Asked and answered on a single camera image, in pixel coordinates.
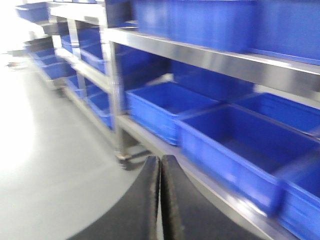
metal shelving unit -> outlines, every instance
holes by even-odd
[[[73,46],[72,54],[62,49],[59,37],[54,36],[56,54],[66,59],[77,70],[81,88],[85,87],[83,78],[85,76],[109,93],[109,102],[114,115],[114,132],[106,131],[107,128],[101,126],[101,122],[86,106],[85,101],[80,100],[67,88],[66,95],[83,110],[85,115],[94,118],[97,126],[100,125],[99,129],[113,143],[115,155],[119,160],[125,161],[131,157],[127,149],[131,146],[132,139],[143,144],[157,156],[175,155],[200,191],[231,219],[265,239],[297,239],[274,219],[265,217],[245,199],[224,189],[202,173],[178,147],[164,142],[126,115],[122,107],[125,97],[124,86],[118,71],[115,52],[118,44],[122,44],[316,101],[320,101],[320,66],[258,54],[217,51],[139,33],[134,27],[113,28],[129,16],[127,3],[106,6],[104,0],[99,0],[98,4],[50,2],[49,8],[50,22],[56,23],[67,19]],[[78,21],[99,26],[103,58],[109,63],[107,71],[109,75],[97,71],[81,60]]]
[[[86,92],[85,77],[91,80],[94,84],[99,86],[103,91],[108,93],[111,112],[114,116],[120,114],[118,109],[119,88],[116,86],[117,81],[117,63],[115,57],[115,44],[109,42],[107,38],[107,29],[117,26],[119,23],[131,20],[130,3],[124,2],[119,4],[110,4],[106,7],[104,0],[98,0],[97,4],[82,4],[69,2],[48,2],[49,21],[51,23],[58,23],[67,21],[68,30],[72,45],[72,53],[62,48],[61,38],[56,35],[53,37],[53,44],[55,52],[58,56],[64,58],[76,70],[78,77],[79,88]],[[91,65],[81,60],[81,52],[78,39],[78,30],[81,29],[81,24],[99,26],[100,42],[102,48],[103,60],[106,64],[106,73],[104,74]],[[102,121],[88,108],[85,101],[77,98],[68,88],[65,88],[66,96],[69,97],[76,105],[83,110],[92,122],[102,131],[109,142],[119,152],[121,144],[118,141],[118,135],[115,132],[120,132],[121,129],[115,122],[115,130],[110,130],[103,125]]]
[[[317,65],[258,54],[217,51],[140,33],[134,27],[112,28],[108,29],[107,32],[109,40],[117,44],[240,78],[296,96],[320,101],[320,66]],[[243,227],[259,233],[265,239],[297,239],[274,219],[267,218],[259,212],[252,203],[221,187],[193,165],[180,152],[178,147],[172,146],[150,133],[131,120],[124,111],[117,115],[116,122],[122,131],[142,143],[155,155],[159,157],[175,155],[190,179],[199,189],[202,189],[202,193],[231,219],[242,219],[238,223],[242,223]],[[120,138],[120,143],[124,144],[126,142],[124,134],[119,134],[118,138]],[[122,156],[127,155],[127,147],[125,145],[121,147],[120,154]]]
[[[52,36],[54,32],[58,31],[56,29],[57,24],[54,22],[49,22],[48,20],[39,22],[24,20],[24,22],[27,26],[27,29],[29,30],[30,37],[33,38],[32,40],[47,38],[49,36]],[[65,24],[66,21],[59,21],[59,23]],[[65,85],[64,77],[51,79],[44,70],[42,70],[35,64],[34,59],[31,56],[28,57],[28,60],[30,63],[30,67],[38,73],[39,77],[47,84],[50,89],[60,89]]]

blue storage bin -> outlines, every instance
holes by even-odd
[[[172,0],[171,39],[221,51],[247,52],[253,0]]]
[[[150,64],[141,65],[135,71],[127,75],[122,75],[122,80],[125,90],[136,89],[142,87],[147,82],[150,82],[169,71],[168,59],[162,58]]]
[[[92,96],[94,94],[102,92],[102,90],[98,86],[94,85],[87,78],[84,78],[84,82],[85,82],[85,89],[86,89],[87,96]],[[81,99],[83,99],[85,97],[85,90],[79,88],[79,82],[78,82],[78,76],[77,75],[69,76],[66,79],[66,84]]]
[[[80,30],[78,32],[79,46],[85,48],[91,45],[100,44],[99,28],[91,27],[88,29]],[[67,49],[72,53],[72,45],[70,35],[64,35],[61,37],[61,44],[64,49]]]
[[[320,136],[320,110],[270,93],[254,93],[234,104],[311,136]]]
[[[98,69],[104,74],[108,74],[105,69],[106,61],[103,59],[101,44],[94,44],[81,48],[81,58],[86,63]]]
[[[58,79],[76,74],[76,71],[64,60],[56,56],[39,58],[39,66],[51,79]]]
[[[282,226],[302,240],[320,239],[320,161],[287,178],[279,213]]]
[[[52,56],[55,55],[55,49],[48,48],[45,50],[33,52],[31,55],[34,59],[43,59],[46,57],[52,58]]]
[[[320,3],[259,0],[251,51],[320,65]]]
[[[101,92],[90,96],[88,98],[88,104],[108,128],[114,129],[113,117],[109,105],[109,96],[107,93]]]
[[[33,23],[49,20],[46,2],[26,3],[15,9],[21,18]]]
[[[282,202],[278,172],[319,147],[312,138],[237,106],[204,111],[178,124],[182,152],[268,215]]]
[[[134,0],[133,9],[139,32],[170,37],[168,0]]]
[[[219,101],[231,101],[253,92],[254,84],[179,61],[171,62],[174,81],[184,88]]]
[[[127,91],[129,114],[166,142],[178,144],[176,119],[219,102],[172,82]]]
[[[141,71],[145,66],[152,66],[157,63],[167,62],[167,60],[159,55],[155,55],[146,51],[134,48],[123,49],[116,54],[119,64],[119,71],[122,75],[129,75],[135,71]]]

black rubber object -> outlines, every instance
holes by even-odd
[[[165,240],[261,239],[209,202],[172,155],[162,157],[161,214]]]
[[[156,240],[160,171],[159,159],[148,156],[124,196],[69,240]]]

floor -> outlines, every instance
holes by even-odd
[[[30,69],[4,67],[0,94],[0,239],[64,240],[105,213],[139,174],[77,107]]]

blue plastic crate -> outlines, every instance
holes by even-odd
[[[172,0],[170,38],[229,52],[247,52],[253,31],[253,0]]]
[[[15,9],[21,18],[33,23],[49,19],[46,2],[26,3],[16,6]]]
[[[219,103],[172,82],[127,91],[127,97],[130,116],[172,145],[178,144],[177,118]]]
[[[282,202],[283,181],[278,172],[319,147],[304,134],[230,105],[178,124],[182,152],[268,215],[276,213]]]
[[[52,37],[50,36],[50,37],[25,41],[24,47],[27,53],[30,54],[30,53],[39,52],[46,49],[52,49],[54,45],[52,42]]]
[[[302,240],[320,239],[320,159],[286,177],[284,201],[279,213],[282,226]]]
[[[168,0],[134,0],[134,14],[139,32],[169,38],[170,13]]]
[[[38,59],[38,65],[48,74],[51,79],[58,79],[76,74],[69,63],[53,55]]]
[[[152,66],[157,63],[166,61],[162,56],[155,55],[146,51],[137,50],[134,48],[123,49],[116,54],[119,61],[119,71],[122,75],[129,75],[136,71],[140,71],[145,66]]]
[[[100,44],[100,33],[97,27],[91,27],[88,29],[80,30],[78,32],[79,46],[85,48],[91,45]],[[61,44],[64,49],[67,49],[72,53],[72,45],[70,35],[64,35],[61,37]]]
[[[84,78],[85,81],[85,89],[87,96],[92,96],[94,94],[102,92],[102,90],[94,85],[91,81],[87,78]],[[79,88],[78,76],[72,75],[66,79],[67,86],[74,91],[81,99],[85,97],[85,90]]]
[[[254,93],[234,104],[320,137],[320,110],[270,93]]]
[[[105,92],[97,93],[88,98],[88,104],[94,113],[110,129],[114,129],[113,116],[110,111],[109,96]]]
[[[254,84],[179,61],[171,62],[174,81],[184,88],[219,101],[231,101],[253,92]]]
[[[125,90],[140,88],[147,82],[150,82],[169,71],[169,61],[166,58],[160,58],[158,61],[150,64],[141,64],[135,71],[122,75]]]
[[[320,2],[259,0],[251,51],[320,65]]]
[[[48,49],[44,49],[44,50],[41,50],[41,51],[36,51],[36,52],[33,52],[32,54],[32,57],[34,59],[43,59],[43,58],[52,58],[53,55],[55,55],[55,49],[54,48],[48,48]]]
[[[90,64],[95,69],[98,69],[100,72],[108,74],[105,68],[107,62],[103,59],[100,43],[82,47],[80,51],[81,58],[83,61]]]

